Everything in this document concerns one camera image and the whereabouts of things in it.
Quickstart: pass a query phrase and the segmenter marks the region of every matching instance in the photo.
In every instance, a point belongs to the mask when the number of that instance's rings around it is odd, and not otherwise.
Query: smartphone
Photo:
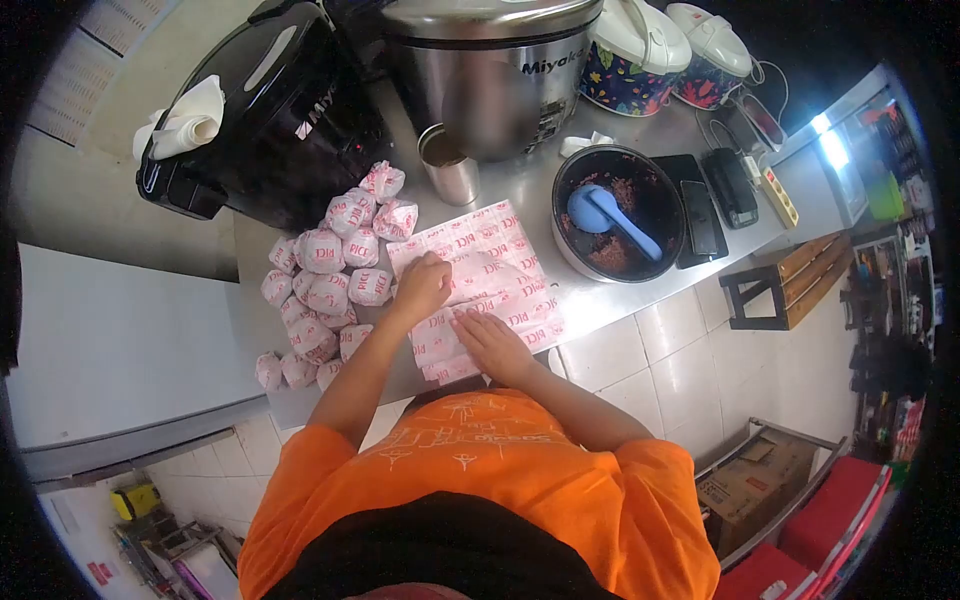
[[[690,232],[690,248],[694,254],[712,256],[717,254],[717,238],[710,216],[710,199],[707,185],[702,181],[681,181],[680,191],[686,204],[686,221]]]

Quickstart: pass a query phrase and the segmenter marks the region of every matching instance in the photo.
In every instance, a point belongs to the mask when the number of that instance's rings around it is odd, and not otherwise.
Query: floral rice cooker
[[[669,5],[666,14],[693,50],[673,94],[696,108],[716,110],[750,75],[753,65],[747,47],[722,16],[683,3]]]
[[[580,92],[607,110],[649,116],[660,110],[690,62],[684,33],[642,0],[606,0]]]

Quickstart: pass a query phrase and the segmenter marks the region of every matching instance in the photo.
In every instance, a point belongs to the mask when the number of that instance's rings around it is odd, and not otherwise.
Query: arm
[[[531,397],[586,449],[614,451],[626,442],[654,437],[638,420],[537,362],[495,316],[459,314],[453,328],[483,372]]]
[[[410,263],[394,303],[334,377],[307,424],[322,424],[359,448],[383,393],[387,372],[407,332],[450,296],[450,263],[428,252]]]

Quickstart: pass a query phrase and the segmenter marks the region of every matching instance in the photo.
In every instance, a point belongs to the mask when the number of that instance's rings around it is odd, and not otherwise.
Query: person
[[[415,399],[357,452],[450,275],[432,252],[404,271],[283,446],[240,553],[243,598],[710,598],[720,566],[690,455],[552,373],[496,317],[453,322],[495,387]]]

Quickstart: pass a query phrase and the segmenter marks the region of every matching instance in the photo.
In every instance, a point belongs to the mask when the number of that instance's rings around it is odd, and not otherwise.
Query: white napkin
[[[151,133],[154,147],[150,158],[169,158],[199,148],[216,137],[224,120],[224,92],[220,76],[210,75],[186,91],[176,101],[162,129],[154,132],[163,110],[150,115],[150,125],[144,125],[133,135],[133,156],[139,160],[147,147]]]
[[[560,143],[560,156],[570,158],[570,155],[583,150],[587,146],[596,146],[597,144],[613,144],[614,139],[600,132],[593,132],[593,135],[587,139],[585,137],[565,137]]]

